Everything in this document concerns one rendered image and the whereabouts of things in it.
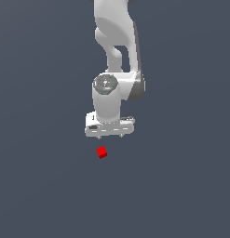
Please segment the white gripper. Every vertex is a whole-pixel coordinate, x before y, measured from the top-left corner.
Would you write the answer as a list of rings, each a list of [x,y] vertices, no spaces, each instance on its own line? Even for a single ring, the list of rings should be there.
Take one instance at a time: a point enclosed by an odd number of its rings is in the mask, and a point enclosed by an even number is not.
[[[86,115],[85,134],[87,137],[101,139],[104,136],[118,135],[120,138],[134,131],[135,118],[121,117],[113,123],[100,122],[95,112]]]

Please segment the small red cube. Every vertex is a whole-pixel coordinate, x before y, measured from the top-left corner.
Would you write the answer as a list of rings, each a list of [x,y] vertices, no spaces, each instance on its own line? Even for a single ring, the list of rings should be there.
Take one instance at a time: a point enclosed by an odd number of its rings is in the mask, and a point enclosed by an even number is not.
[[[107,156],[107,151],[104,146],[101,146],[97,149],[97,153],[99,155],[99,158],[102,159]]]

